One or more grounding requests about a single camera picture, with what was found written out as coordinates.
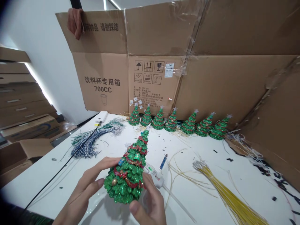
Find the finger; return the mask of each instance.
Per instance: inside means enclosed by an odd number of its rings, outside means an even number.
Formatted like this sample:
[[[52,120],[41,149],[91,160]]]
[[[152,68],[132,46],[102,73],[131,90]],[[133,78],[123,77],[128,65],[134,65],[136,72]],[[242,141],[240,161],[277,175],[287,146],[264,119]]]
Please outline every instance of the finger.
[[[100,188],[102,188],[103,184],[104,184],[104,178],[101,178],[89,184],[89,186],[82,193],[82,200],[88,201],[90,197],[92,197],[94,194],[96,194],[97,191],[99,191]]]
[[[138,201],[132,201],[129,205],[129,210],[140,225],[151,225],[153,223],[153,220]]]
[[[149,194],[151,198],[153,199],[154,203],[160,204],[162,199],[162,194],[154,185],[154,182],[152,180],[151,175],[143,173],[143,183],[147,191],[149,191]]]
[[[77,187],[79,191],[84,191],[87,186],[95,182],[96,178],[99,176],[99,173],[104,170],[108,169],[110,167],[113,167],[118,164],[121,158],[109,158],[104,157],[100,162],[98,162],[95,166],[92,168],[86,170],[80,180],[78,181]]]

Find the green christmas tree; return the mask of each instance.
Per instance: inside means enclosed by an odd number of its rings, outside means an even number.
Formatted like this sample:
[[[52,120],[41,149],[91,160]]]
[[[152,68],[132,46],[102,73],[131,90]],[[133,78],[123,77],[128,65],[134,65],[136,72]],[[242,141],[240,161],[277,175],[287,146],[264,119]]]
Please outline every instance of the green christmas tree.
[[[132,126],[136,126],[140,123],[140,115],[138,113],[138,103],[134,104],[134,110],[132,111],[128,123]]]
[[[143,168],[146,165],[150,126],[127,148],[119,164],[110,168],[104,187],[115,202],[130,203],[140,198],[143,190]]]
[[[151,125],[156,130],[163,129],[163,106],[160,107],[160,110],[156,114],[154,120],[152,121]]]
[[[145,111],[142,120],[141,120],[141,125],[146,127],[151,123],[151,112],[150,112],[150,103],[148,104],[147,110]]]
[[[209,136],[216,140],[222,140],[227,133],[226,127],[231,117],[232,115],[227,115],[225,119],[218,121],[215,126],[211,128]]]
[[[181,125],[181,130],[186,134],[193,134],[195,131],[195,121],[198,109]]]
[[[175,107],[173,109],[173,113],[169,116],[167,122],[165,123],[164,127],[165,127],[165,130],[168,132],[176,131],[176,126],[177,126],[176,111],[177,111],[177,108]]]
[[[196,124],[195,133],[199,136],[206,137],[212,126],[213,115],[215,112],[212,112],[210,116],[206,117],[206,119],[202,120],[200,123]]]

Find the white table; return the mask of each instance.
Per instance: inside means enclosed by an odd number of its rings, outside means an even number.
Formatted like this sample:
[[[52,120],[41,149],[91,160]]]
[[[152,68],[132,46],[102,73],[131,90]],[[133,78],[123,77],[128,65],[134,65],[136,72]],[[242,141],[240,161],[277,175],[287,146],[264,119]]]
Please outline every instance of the white table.
[[[104,123],[115,117],[121,116],[108,114]],[[71,146],[72,137],[81,131],[94,129],[96,118],[97,116],[7,184],[2,189],[7,201],[22,208],[26,207],[39,190],[69,159],[71,149],[60,162],[60,159]],[[72,159],[67,167],[35,199],[28,210],[54,219],[68,200],[85,170],[94,166],[105,156],[122,156],[126,150],[125,144],[136,142],[140,132],[137,132],[134,129],[136,127],[130,126],[127,122],[125,126],[120,136],[114,137],[111,134],[105,134],[100,138],[106,141],[109,146],[103,141],[97,141],[98,149],[101,150],[97,158]],[[286,197],[276,187],[272,177],[262,175],[246,157],[235,154],[225,141],[222,143],[222,141],[210,137],[203,138],[199,136],[178,137],[164,129],[157,131],[153,128],[149,132],[148,139],[149,152],[146,161],[157,170],[165,154],[168,154],[168,159],[170,159],[178,151],[180,153],[175,156],[175,160],[180,169],[182,171],[194,170],[192,162],[197,159],[195,153],[200,154],[202,159],[207,161],[213,174],[242,199],[229,179],[228,171],[230,171],[233,182],[240,194],[254,210],[268,220],[269,224],[290,224],[289,218],[293,218],[293,213]],[[227,158],[232,158],[234,161],[230,162],[226,160]],[[104,178],[107,172],[108,170],[102,171],[98,178]],[[167,164],[164,166],[162,173],[166,186],[170,187],[171,178]],[[190,176],[209,183],[203,175],[192,173]],[[287,188],[290,193],[300,198],[300,194],[294,188],[290,185],[287,185]],[[160,191],[166,202],[167,192],[162,188]],[[235,224],[215,190],[209,190],[209,192],[219,198],[208,195],[195,184],[178,176],[174,181],[172,192],[193,215],[197,224]],[[276,201],[272,200],[273,196],[277,197]],[[286,196],[293,210],[300,212],[300,206],[295,200],[287,194]],[[128,205],[114,203],[113,199],[110,199],[106,194],[104,187],[91,198],[89,209],[93,208],[95,210],[90,216],[85,216],[81,221],[82,224],[137,224],[129,212]],[[300,224],[300,216],[295,216],[296,223]],[[170,198],[166,209],[166,217],[168,224],[194,224],[172,198]]]

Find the blue tool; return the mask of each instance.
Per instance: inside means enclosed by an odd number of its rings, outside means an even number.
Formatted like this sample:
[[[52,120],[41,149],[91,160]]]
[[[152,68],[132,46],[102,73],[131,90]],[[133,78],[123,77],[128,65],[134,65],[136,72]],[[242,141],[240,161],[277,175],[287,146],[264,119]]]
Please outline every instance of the blue tool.
[[[165,155],[165,157],[164,157],[163,160],[162,160],[162,163],[161,163],[161,165],[160,165],[160,167],[159,167],[161,170],[163,169],[163,166],[164,166],[164,164],[165,164],[165,162],[166,162],[166,160],[167,160],[167,157],[168,157],[168,154]]]

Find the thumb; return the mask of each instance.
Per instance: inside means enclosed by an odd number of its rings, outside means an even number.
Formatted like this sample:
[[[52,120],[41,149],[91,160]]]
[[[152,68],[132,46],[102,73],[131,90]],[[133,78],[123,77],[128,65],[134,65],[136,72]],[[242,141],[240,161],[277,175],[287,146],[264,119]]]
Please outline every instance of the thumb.
[[[93,183],[90,183],[88,187],[83,192],[83,198],[85,200],[89,200],[90,197],[92,197],[94,194],[96,194],[97,191],[99,191],[100,188],[102,188],[104,184],[104,178],[101,178],[99,180],[96,180]]]
[[[151,224],[152,219],[138,201],[132,201],[129,205],[129,210],[140,225]]]

